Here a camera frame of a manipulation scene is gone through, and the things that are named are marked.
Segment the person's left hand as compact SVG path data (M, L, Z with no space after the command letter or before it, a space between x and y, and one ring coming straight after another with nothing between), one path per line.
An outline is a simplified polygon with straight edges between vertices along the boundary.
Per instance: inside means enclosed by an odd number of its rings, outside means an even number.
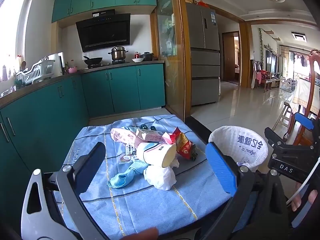
M157 240L159 231L156 227L143 230L139 233L124 236L121 240Z

